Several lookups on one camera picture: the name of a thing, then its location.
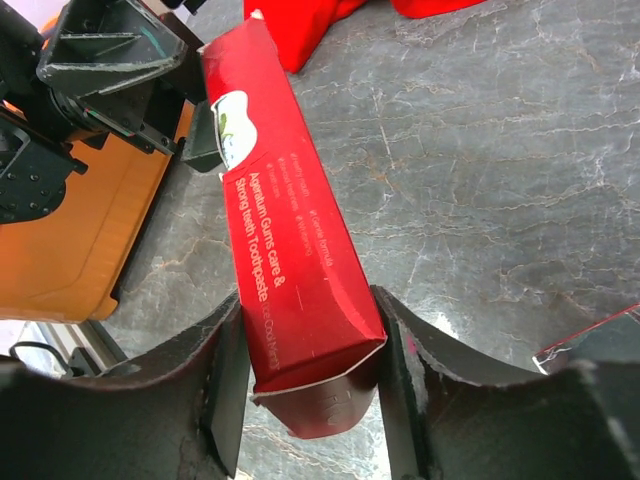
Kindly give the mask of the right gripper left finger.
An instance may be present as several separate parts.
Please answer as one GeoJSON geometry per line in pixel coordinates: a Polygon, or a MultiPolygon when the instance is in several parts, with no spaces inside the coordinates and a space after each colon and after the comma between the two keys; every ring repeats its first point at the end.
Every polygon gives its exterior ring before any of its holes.
{"type": "Polygon", "coordinates": [[[249,359],[236,295],[200,322],[96,377],[1,364],[5,479],[229,479],[249,359]]]}

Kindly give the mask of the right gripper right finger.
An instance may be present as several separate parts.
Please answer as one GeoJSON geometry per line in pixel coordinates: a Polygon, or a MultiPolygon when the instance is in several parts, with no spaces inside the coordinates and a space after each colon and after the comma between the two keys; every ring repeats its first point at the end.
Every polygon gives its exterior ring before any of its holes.
{"type": "Polygon", "coordinates": [[[372,290],[388,341],[379,398],[395,479],[635,479],[639,366],[542,375],[477,351],[372,290]]]}

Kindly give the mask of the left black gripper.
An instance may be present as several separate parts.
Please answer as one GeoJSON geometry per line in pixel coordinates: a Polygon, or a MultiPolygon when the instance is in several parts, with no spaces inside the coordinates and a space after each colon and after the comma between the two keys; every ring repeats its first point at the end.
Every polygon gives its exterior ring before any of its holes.
{"type": "MultiPolygon", "coordinates": [[[[88,170],[76,142],[99,150],[116,136],[145,154],[173,154],[166,76],[186,52],[174,15],[143,1],[70,1],[44,31],[2,2],[2,224],[62,204],[68,177],[88,170]]],[[[200,173],[223,162],[207,100],[194,109],[180,160],[200,173]]]]}

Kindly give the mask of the red R&O box bottom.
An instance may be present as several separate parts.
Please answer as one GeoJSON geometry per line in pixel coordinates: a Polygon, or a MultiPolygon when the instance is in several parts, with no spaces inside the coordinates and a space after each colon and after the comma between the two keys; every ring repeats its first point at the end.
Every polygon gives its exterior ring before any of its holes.
{"type": "Polygon", "coordinates": [[[252,399],[300,439],[368,410],[387,341],[347,226],[259,13],[201,50],[252,399]]]}

